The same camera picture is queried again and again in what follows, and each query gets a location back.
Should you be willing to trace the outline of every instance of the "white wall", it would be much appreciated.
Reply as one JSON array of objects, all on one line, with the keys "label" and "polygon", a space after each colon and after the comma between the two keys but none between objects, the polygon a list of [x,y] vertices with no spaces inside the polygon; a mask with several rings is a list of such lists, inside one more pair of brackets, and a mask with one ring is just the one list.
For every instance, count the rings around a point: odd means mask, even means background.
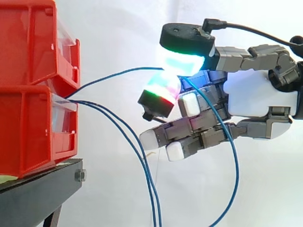
[{"label": "white wall", "polygon": [[[138,66],[156,66],[155,47],[167,22],[202,24],[205,17],[252,26],[289,40],[303,35],[301,0],[57,0],[61,17],[81,41],[82,84]],[[242,48],[273,42],[234,29],[216,31],[217,45]],[[153,71],[129,73],[91,86],[74,98],[95,101],[139,134],[153,127],[136,103]],[[88,172],[83,188],[62,207],[60,227],[148,227],[151,206],[143,170],[119,131],[95,110],[80,108],[78,157]],[[279,139],[235,141],[241,181],[220,227],[303,226],[303,122]],[[228,143],[170,163],[149,156],[164,227],[210,225],[225,209],[235,179]]]}]

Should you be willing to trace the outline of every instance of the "metal bolt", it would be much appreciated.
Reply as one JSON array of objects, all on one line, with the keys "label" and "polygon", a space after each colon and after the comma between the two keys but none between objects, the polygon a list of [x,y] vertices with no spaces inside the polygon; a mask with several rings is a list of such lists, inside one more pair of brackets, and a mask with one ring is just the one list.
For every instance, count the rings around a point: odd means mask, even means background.
[{"label": "metal bolt", "polygon": [[75,172],[75,180],[78,182],[84,182],[86,180],[86,169],[80,169]]}]

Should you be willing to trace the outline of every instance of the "blue wire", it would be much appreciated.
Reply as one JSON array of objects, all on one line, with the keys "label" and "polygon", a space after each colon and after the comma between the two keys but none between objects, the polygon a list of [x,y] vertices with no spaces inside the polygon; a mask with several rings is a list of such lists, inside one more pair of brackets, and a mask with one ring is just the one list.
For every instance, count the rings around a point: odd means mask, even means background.
[{"label": "blue wire", "polygon": [[136,153],[136,155],[137,155],[137,157],[139,158],[139,160],[140,160],[140,163],[141,163],[141,165],[142,165],[142,167],[143,167],[143,169],[144,169],[144,172],[145,172],[145,177],[146,177],[146,181],[147,181],[147,186],[148,186],[148,191],[149,191],[149,194],[150,194],[150,199],[151,199],[151,206],[152,206],[152,213],[153,213],[153,223],[154,223],[154,227],[156,227],[157,226],[157,222],[156,222],[156,215],[155,215],[155,205],[154,205],[154,201],[153,201],[153,196],[152,196],[152,190],[151,190],[151,186],[150,186],[150,182],[151,182],[151,184],[152,184],[152,186],[153,186],[153,189],[154,189],[154,191],[155,191],[155,195],[157,195],[157,191],[156,191],[156,189],[155,189],[155,187],[154,187],[154,183],[153,183],[153,181],[152,181],[152,179],[150,178],[151,177],[151,175],[150,175],[150,171],[147,169],[147,167],[145,166],[145,164],[144,164],[144,162],[143,162],[143,160],[142,160],[142,158],[141,158],[141,156],[140,156],[140,154],[139,154],[139,152],[138,152],[138,150],[137,150],[137,148],[134,146],[134,144],[131,142],[131,140],[129,139],[129,137],[127,136],[127,134],[125,133],[125,131],[120,127],[120,125],[117,123],[117,122],[115,122],[115,120],[111,117],[111,116],[109,116],[105,111],[103,111],[102,109],[100,109],[100,108],[98,108],[98,107],[96,107],[96,106],[94,106],[94,105],[92,105],[92,104],[90,104],[89,102],[87,102],[87,101],[78,101],[78,100],[70,100],[71,102],[74,102],[74,103],[79,103],[79,104],[82,104],[82,105],[86,105],[86,106],[89,106],[89,107],[91,107],[91,108],[93,108],[93,109],[95,109],[95,110],[98,110],[99,112],[101,112],[102,114],[104,114],[120,131],[121,131],[121,133],[123,134],[123,136],[126,138],[126,140],[127,140],[127,142],[131,145],[131,147],[134,149],[134,151],[135,151],[135,153]]},{"label": "blue wire", "polygon": [[162,217],[161,217],[161,207],[160,207],[160,199],[159,199],[159,196],[158,196],[158,193],[157,193],[157,189],[156,189],[156,186],[153,182],[153,179],[152,179],[152,174],[151,174],[151,171],[150,171],[150,168],[149,168],[149,165],[148,165],[148,161],[147,161],[147,157],[146,157],[146,154],[144,152],[144,148],[143,148],[143,145],[140,141],[140,139],[138,138],[138,136],[136,135],[136,133],[134,132],[134,130],[123,120],[121,119],[119,116],[117,116],[114,112],[112,112],[111,110],[109,110],[108,108],[106,108],[105,106],[102,106],[100,104],[97,104],[97,103],[94,103],[94,102],[90,102],[90,101],[84,101],[84,100],[70,100],[71,102],[82,102],[82,103],[87,103],[87,104],[91,104],[91,105],[94,105],[94,106],[97,106],[101,109],[104,109],[106,110],[107,112],[109,112],[111,115],[113,115],[117,120],[119,120],[123,125],[126,126],[126,128],[133,134],[133,136],[135,137],[136,141],[138,142],[139,144],[139,147],[140,147],[140,150],[142,152],[142,156],[144,158],[144,162],[145,162],[145,166],[146,166],[146,169],[147,169],[147,172],[148,172],[148,175],[150,177],[150,183],[151,183],[151,186],[152,186],[152,189],[153,189],[153,192],[155,194],[155,197],[156,197],[156,202],[157,202],[157,209],[158,209],[158,218],[159,218],[159,226],[162,227]]},{"label": "blue wire", "polygon": [[138,70],[163,70],[162,68],[159,68],[159,67],[138,67],[138,68],[132,68],[132,69],[128,69],[128,70],[124,70],[122,72],[118,72],[118,73],[115,73],[115,74],[112,74],[112,75],[109,75],[107,77],[103,77],[103,78],[100,78],[100,79],[97,79],[97,80],[94,80],[90,83],[87,83],[83,86],[81,86],[80,88],[78,88],[75,92],[71,93],[69,96],[66,96],[65,98],[68,99],[70,97],[72,97],[74,94],[78,93],[79,91],[81,91],[82,89],[90,86],[90,85],[93,85],[93,84],[96,84],[96,83],[99,83],[103,80],[106,80],[106,79],[109,79],[109,78],[112,78],[112,77],[116,77],[116,76],[120,76],[122,74],[125,74],[125,73],[128,73],[128,72],[133,72],[133,71],[138,71]]},{"label": "blue wire", "polygon": [[216,226],[221,220],[222,218],[224,218],[224,216],[227,214],[228,210],[230,209],[230,207],[232,206],[232,203],[235,199],[237,190],[238,190],[238,185],[239,185],[239,178],[240,178],[240,173],[239,173],[239,162],[238,162],[238,157],[237,157],[237,151],[236,151],[236,147],[233,143],[233,138],[231,136],[231,134],[229,133],[229,130],[227,129],[227,127],[225,126],[223,120],[221,119],[219,113],[217,112],[217,110],[215,109],[215,107],[213,106],[212,102],[207,98],[206,95],[203,94],[203,92],[201,92],[188,78],[183,77],[183,79],[190,85],[192,86],[198,93],[200,96],[203,97],[203,99],[207,102],[207,104],[210,106],[210,108],[212,109],[212,111],[214,112],[214,114],[216,115],[218,121],[220,122],[220,124],[222,125],[222,128],[229,140],[229,142],[231,143],[232,146],[232,152],[233,152],[233,157],[234,157],[234,161],[235,161],[235,167],[236,167],[236,181],[235,181],[235,186],[232,192],[232,197],[226,207],[226,209],[224,210],[224,212],[219,216],[219,218],[210,225],[210,227]]},{"label": "blue wire", "polygon": [[[129,69],[129,70],[124,70],[122,72],[119,72],[119,73],[115,73],[115,74],[112,74],[112,75],[109,75],[107,77],[104,77],[104,78],[100,78],[100,79],[97,79],[97,80],[94,80],[90,83],[87,83],[83,86],[81,86],[78,90],[76,90],[75,92],[73,92],[71,95],[67,96],[66,98],[69,98],[71,97],[72,95],[78,93],[79,91],[81,91],[82,89],[84,89],[85,87],[88,87],[90,85],[93,85],[95,83],[98,83],[98,82],[101,82],[103,80],[106,80],[106,79],[109,79],[109,78],[112,78],[112,77],[116,77],[116,76],[120,76],[122,74],[125,74],[125,73],[128,73],[128,72],[132,72],[132,71],[137,71],[137,70],[163,70],[162,68],[157,68],[157,67],[138,67],[138,68],[132,68],[132,69]],[[234,198],[236,196],[236,193],[237,193],[237,190],[238,190],[238,185],[239,185],[239,178],[240,178],[240,173],[239,173],[239,162],[238,162],[238,157],[237,157],[237,152],[236,152],[236,147],[233,143],[233,139],[232,139],[232,136],[230,135],[228,129],[226,128],[223,120],[221,119],[219,113],[217,112],[217,110],[215,109],[215,107],[213,106],[213,104],[211,103],[211,101],[186,77],[182,77],[192,88],[194,88],[204,99],[205,101],[207,102],[207,104],[211,107],[212,111],[214,112],[214,114],[216,115],[219,123],[222,125],[222,129],[223,131],[225,132],[229,142],[231,143],[231,146],[232,146],[232,152],[233,152],[233,156],[234,156],[234,162],[235,162],[235,168],[236,168],[236,180],[235,180],[235,186],[234,186],[234,189],[233,189],[233,192],[232,192],[232,196],[231,196],[231,199],[226,207],[226,209],[224,210],[224,212],[219,216],[219,218],[213,223],[210,225],[210,227],[214,227],[216,226],[221,220],[222,218],[226,215],[226,213],[228,212],[228,210],[230,209],[230,207],[232,206],[232,203],[234,201]]]}]

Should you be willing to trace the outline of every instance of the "red plastic bin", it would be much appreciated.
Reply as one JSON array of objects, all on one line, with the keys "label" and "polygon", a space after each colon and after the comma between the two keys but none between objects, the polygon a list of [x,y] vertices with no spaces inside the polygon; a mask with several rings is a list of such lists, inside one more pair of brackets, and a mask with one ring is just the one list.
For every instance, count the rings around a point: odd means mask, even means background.
[{"label": "red plastic bin", "polygon": [[80,87],[80,42],[53,0],[0,0],[0,84],[47,85],[65,97]]},{"label": "red plastic bin", "polygon": [[23,177],[77,154],[78,106],[47,86],[0,87],[0,175]]}]

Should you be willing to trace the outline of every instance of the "glowing light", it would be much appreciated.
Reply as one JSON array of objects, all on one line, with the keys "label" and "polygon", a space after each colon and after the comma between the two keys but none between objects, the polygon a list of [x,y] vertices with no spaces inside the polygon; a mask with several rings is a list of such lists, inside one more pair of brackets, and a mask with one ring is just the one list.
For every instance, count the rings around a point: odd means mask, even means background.
[{"label": "glowing light", "polygon": [[170,75],[163,71],[152,77],[145,90],[174,104],[178,99],[181,83],[176,75]]},{"label": "glowing light", "polygon": [[204,64],[204,57],[182,54],[159,47],[158,57],[162,67],[172,74],[179,76],[193,76],[200,71]]}]

